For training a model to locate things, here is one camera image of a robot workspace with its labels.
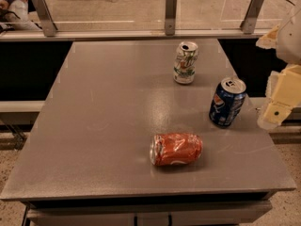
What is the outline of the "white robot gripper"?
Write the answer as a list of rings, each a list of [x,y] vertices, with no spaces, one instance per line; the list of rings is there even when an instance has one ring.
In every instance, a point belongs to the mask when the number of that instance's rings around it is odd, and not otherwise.
[[[280,73],[271,71],[257,120],[260,128],[272,130],[301,104],[301,6],[294,6],[280,26],[277,24],[261,36],[256,46],[276,49],[277,57],[289,63]]]

